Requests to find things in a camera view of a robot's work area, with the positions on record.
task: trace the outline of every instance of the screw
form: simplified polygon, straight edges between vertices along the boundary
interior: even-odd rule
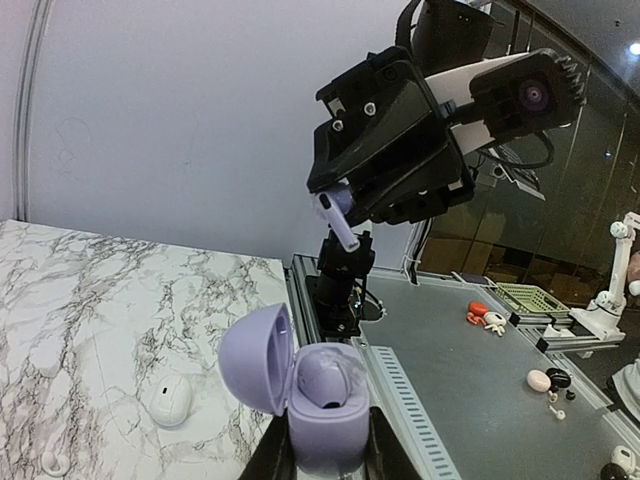
[[[364,113],[370,117],[373,117],[376,114],[376,104],[373,102],[369,102],[364,106]]]
[[[392,82],[394,81],[396,78],[398,78],[398,72],[396,72],[395,68],[392,67],[387,67],[382,71],[382,76]]]

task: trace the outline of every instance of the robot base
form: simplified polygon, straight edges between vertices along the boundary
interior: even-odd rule
[[[619,315],[608,313],[592,304],[589,307],[589,310],[572,308],[569,316],[603,342],[620,342],[624,339],[625,334],[616,326],[620,321]]]

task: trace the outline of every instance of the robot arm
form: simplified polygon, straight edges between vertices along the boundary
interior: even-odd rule
[[[307,188],[331,231],[308,288],[325,337],[359,332],[349,302],[357,280],[366,292],[375,254],[352,227],[415,223],[471,200],[464,156],[478,148],[536,134],[550,160],[544,130],[570,124],[585,103],[576,65],[553,50],[483,60],[495,21],[463,3],[425,3],[411,38],[419,4],[400,15],[395,46],[316,94],[331,118],[314,132]]]
[[[602,308],[616,313],[622,313],[625,307],[624,286],[627,280],[627,268],[631,257],[631,247],[636,238],[636,230],[640,230],[640,215],[629,212],[621,222],[611,225],[611,235],[616,239],[616,252],[613,257],[613,271],[609,290],[600,292],[596,303]],[[633,296],[640,294],[640,281],[631,282],[629,291]]]
[[[307,187],[353,251],[350,226],[414,223],[473,198],[465,154],[571,123],[583,91],[576,65],[550,49],[426,78],[403,47],[369,54],[316,95],[331,119],[314,133]]]
[[[572,308],[569,313],[601,341],[616,343],[625,337],[618,328],[618,322],[627,305],[624,286],[636,230],[640,230],[640,215],[633,212],[627,213],[621,222],[611,225],[611,235],[616,239],[616,251],[609,289],[600,292],[586,309]],[[634,296],[640,294],[640,281],[631,282],[629,291]]]

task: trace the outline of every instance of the white marble table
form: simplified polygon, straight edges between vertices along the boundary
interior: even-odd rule
[[[217,368],[222,334],[288,302],[282,265],[239,255],[8,221],[0,224],[0,478],[236,479],[270,420]],[[146,406],[185,375],[191,413],[157,427]]]

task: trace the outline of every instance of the earbud case lid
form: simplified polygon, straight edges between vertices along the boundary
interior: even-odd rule
[[[284,303],[256,310],[222,337],[218,364],[229,391],[243,404],[282,416],[291,389],[294,344]]]

